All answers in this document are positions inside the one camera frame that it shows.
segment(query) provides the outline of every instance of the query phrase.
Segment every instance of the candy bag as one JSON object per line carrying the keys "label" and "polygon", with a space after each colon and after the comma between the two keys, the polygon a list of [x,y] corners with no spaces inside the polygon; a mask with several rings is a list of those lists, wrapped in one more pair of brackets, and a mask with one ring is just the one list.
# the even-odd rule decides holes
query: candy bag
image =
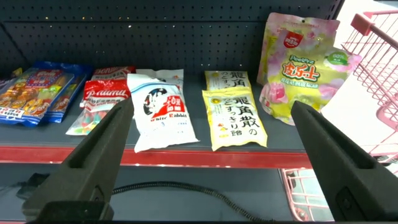
{"label": "candy bag", "polygon": [[36,126],[47,110],[67,89],[80,68],[26,70],[0,95],[0,123]]}
{"label": "candy bag", "polygon": [[174,84],[183,93],[184,69],[159,71],[153,71],[152,69],[137,69],[136,73],[148,75],[149,77],[157,78],[160,81]]}
{"label": "candy bag", "polygon": [[129,74],[127,85],[140,133],[136,152],[198,142],[176,85],[141,74]]}
{"label": "candy bag", "polygon": [[[123,67],[108,67],[99,68],[94,71],[91,80],[125,80],[128,73],[135,73],[136,68],[134,66],[123,66]],[[79,106],[85,107],[86,98],[83,97]]]}
{"label": "candy bag", "polygon": [[236,86],[251,88],[247,72],[205,71],[207,90],[220,90]]}
{"label": "candy bag", "polygon": [[68,135],[87,135],[114,105],[129,98],[125,80],[91,80],[85,85],[85,108],[68,129]]}
{"label": "candy bag", "polygon": [[327,46],[332,46],[335,41],[336,30],[340,24],[337,20],[325,20],[318,18],[302,18],[299,16],[279,14],[272,12],[268,16],[264,38],[262,41],[262,51],[257,82],[261,85],[267,82],[267,52],[274,45],[279,33],[287,29],[301,34],[305,37],[304,41],[317,40]]}
{"label": "candy bag", "polygon": [[45,69],[66,69],[80,71],[75,74],[74,81],[67,86],[67,89],[58,98],[58,100],[52,105],[50,109],[44,114],[42,121],[51,123],[61,123],[65,115],[66,110],[71,105],[71,102],[76,97],[80,88],[82,88],[87,78],[93,72],[93,67],[89,65],[76,65],[69,63],[53,63],[53,62],[36,62],[34,67],[40,67]]}
{"label": "candy bag", "polygon": [[280,33],[269,49],[268,83],[260,94],[264,110],[291,125],[294,101],[319,111],[361,61],[359,55],[304,39],[287,30]]}
{"label": "candy bag", "polygon": [[267,133],[257,114],[249,87],[203,90],[210,125],[211,148],[256,142],[267,147]]}

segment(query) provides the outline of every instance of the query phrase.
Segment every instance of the pink candy bag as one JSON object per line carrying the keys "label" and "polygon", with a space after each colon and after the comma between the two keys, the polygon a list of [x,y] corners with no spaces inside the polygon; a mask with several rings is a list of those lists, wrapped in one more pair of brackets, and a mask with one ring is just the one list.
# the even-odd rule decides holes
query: pink candy bag
{"label": "pink candy bag", "polygon": [[279,14],[276,12],[270,13],[266,29],[264,31],[257,82],[261,85],[267,83],[267,53],[275,44],[277,37],[282,30],[287,29],[291,32],[301,34],[308,41],[318,40],[323,42],[325,45],[332,46],[335,41],[336,30],[339,24],[340,21],[337,20],[302,18],[299,16]]}
{"label": "pink candy bag", "polygon": [[294,125],[290,114],[294,102],[320,110],[358,66],[361,56],[336,49],[321,39],[283,30],[268,50],[267,59],[261,106],[273,117]]}

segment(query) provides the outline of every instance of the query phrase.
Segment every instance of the pegboard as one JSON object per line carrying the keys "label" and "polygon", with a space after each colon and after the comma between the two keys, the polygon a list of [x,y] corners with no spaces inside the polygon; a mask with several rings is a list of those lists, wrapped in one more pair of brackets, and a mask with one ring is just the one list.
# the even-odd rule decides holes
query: pegboard
{"label": "pegboard", "polygon": [[266,21],[270,12],[334,18],[341,0],[2,0],[2,21]]}
{"label": "pegboard", "polygon": [[258,65],[264,24],[257,22],[6,23],[29,62],[97,66],[242,70]]}
{"label": "pegboard", "polygon": [[0,75],[6,77],[15,69],[27,68],[28,63],[18,51],[12,40],[0,27]]}
{"label": "pegboard", "polygon": [[332,19],[343,1],[2,0],[0,20],[30,63],[255,75],[270,12]]}

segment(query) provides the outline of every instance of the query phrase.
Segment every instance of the yellow candy bag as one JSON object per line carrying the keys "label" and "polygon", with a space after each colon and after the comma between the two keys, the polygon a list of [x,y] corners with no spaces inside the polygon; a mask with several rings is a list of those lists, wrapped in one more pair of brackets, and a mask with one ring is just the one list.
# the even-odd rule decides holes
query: yellow candy bag
{"label": "yellow candy bag", "polygon": [[211,148],[256,142],[267,147],[267,133],[257,114],[249,87],[203,90],[210,125]]}
{"label": "yellow candy bag", "polygon": [[205,71],[207,90],[220,90],[237,86],[251,87],[248,72]]}
{"label": "yellow candy bag", "polygon": [[268,83],[259,100],[267,113],[291,125],[294,101],[319,111],[361,61],[359,55],[287,30],[268,53]]}
{"label": "yellow candy bag", "polygon": [[289,30],[302,34],[306,39],[315,39],[332,46],[335,41],[336,30],[340,24],[337,20],[319,18],[302,18],[299,16],[279,14],[272,12],[267,19],[257,82],[261,85],[267,83],[267,55],[268,50],[275,44],[282,30]]}

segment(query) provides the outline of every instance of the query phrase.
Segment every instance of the red candy bag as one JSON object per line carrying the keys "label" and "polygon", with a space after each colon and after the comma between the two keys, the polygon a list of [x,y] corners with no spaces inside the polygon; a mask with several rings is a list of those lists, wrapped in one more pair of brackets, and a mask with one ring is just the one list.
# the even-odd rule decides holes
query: red candy bag
{"label": "red candy bag", "polygon": [[68,135],[87,135],[114,105],[129,98],[126,80],[87,81],[84,91],[85,108],[68,129]]}
{"label": "red candy bag", "polygon": [[[134,66],[99,68],[94,71],[91,80],[125,80],[128,73],[135,72],[136,68]],[[81,108],[85,107],[86,100],[87,99],[83,97],[80,102]]]}

